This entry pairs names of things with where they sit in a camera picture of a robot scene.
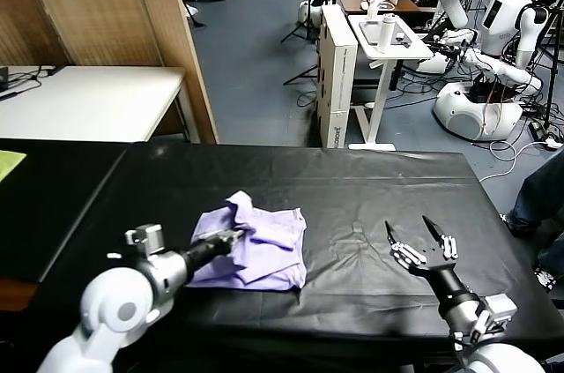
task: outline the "wooden wall panel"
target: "wooden wall panel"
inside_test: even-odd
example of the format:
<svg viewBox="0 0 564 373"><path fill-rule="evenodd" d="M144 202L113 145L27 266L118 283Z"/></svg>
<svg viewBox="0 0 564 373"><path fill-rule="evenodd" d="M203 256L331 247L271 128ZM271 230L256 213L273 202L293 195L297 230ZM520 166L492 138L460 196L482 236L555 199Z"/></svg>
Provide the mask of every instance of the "wooden wall panel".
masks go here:
<svg viewBox="0 0 564 373"><path fill-rule="evenodd" d="M142 0L41 0L72 62L161 65Z"/></svg>
<svg viewBox="0 0 564 373"><path fill-rule="evenodd" d="M144 1L163 62L186 71L186 88L200 140L217 143L218 134L182 1Z"/></svg>
<svg viewBox="0 0 564 373"><path fill-rule="evenodd" d="M39 0L0 0L0 65L67 63Z"/></svg>

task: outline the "cardboard box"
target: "cardboard box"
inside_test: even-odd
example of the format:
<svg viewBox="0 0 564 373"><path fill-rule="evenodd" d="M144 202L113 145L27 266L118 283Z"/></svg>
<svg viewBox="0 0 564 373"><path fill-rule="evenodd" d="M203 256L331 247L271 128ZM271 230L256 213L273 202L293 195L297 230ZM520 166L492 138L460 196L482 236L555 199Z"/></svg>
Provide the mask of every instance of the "cardboard box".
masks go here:
<svg viewBox="0 0 564 373"><path fill-rule="evenodd" d="M317 116L324 147L342 148L358 42L339 5L325 5L319 38Z"/></svg>

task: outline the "person's leg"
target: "person's leg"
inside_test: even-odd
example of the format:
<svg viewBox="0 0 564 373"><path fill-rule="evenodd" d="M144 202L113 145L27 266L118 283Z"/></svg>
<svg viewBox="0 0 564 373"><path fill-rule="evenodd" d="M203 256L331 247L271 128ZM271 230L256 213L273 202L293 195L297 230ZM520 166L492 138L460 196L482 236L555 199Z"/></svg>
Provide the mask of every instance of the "person's leg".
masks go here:
<svg viewBox="0 0 564 373"><path fill-rule="evenodd" d="M554 216L564 205L564 149L523 181L513 209L505 221L514 235L535 231L544 219Z"/></svg>
<svg viewBox="0 0 564 373"><path fill-rule="evenodd" d="M556 279L564 277L564 234L538 253L538 263Z"/></svg>

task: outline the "white desk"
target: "white desk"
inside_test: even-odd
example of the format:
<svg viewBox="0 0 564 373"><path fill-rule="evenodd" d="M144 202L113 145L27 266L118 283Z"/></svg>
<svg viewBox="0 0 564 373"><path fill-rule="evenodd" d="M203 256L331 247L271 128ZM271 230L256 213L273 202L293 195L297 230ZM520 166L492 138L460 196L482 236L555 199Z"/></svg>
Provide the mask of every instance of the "white desk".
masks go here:
<svg viewBox="0 0 564 373"><path fill-rule="evenodd" d="M10 67L9 73L35 70ZM183 69L68 66L44 76L41 87L0 101L0 138L146 141L174 103L197 142L186 93L179 94ZM0 95L34 85L28 81Z"/></svg>
<svg viewBox="0 0 564 373"><path fill-rule="evenodd" d="M348 19L351 24L352 31L356 35L356 39L359 41L359 44L367 58L369 60L377 60L380 62L377 64L381 64L383 66L382 74L380 75L380 80L378 82L378 89L376 90L370 122L368 122L364 107L357 106L354 108L356 116L359 119L359 125L362 130L362 136L365 144L374 145L376 141L376 134L378 133L378 127L380 126L380 120L382 119L382 112L390 89L391 74L394 71L397 60L428 59L433 56L433 52L398 16L396 16L397 25L400 26L404 31L404 34L412 40L412 44L409 48L406 48L403 45L392 45L385 53L379 52L376 49L376 46L370 45L364 36L364 33L360 30L360 23L366 21L366 16L352 15L349 16Z"/></svg>

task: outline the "folded cloth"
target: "folded cloth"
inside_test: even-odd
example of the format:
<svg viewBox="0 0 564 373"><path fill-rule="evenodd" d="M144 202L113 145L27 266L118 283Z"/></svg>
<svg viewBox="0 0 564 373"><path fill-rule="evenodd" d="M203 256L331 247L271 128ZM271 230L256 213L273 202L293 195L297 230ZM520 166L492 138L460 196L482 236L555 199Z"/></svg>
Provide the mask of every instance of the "folded cloth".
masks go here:
<svg viewBox="0 0 564 373"><path fill-rule="evenodd" d="M215 257L198 270L190 287L286 291L304 286L306 221L299 208L267 212L253 207L250 196L240 190L227 199L227 207L202 214L192 242L229 228L246 234L229 256Z"/></svg>

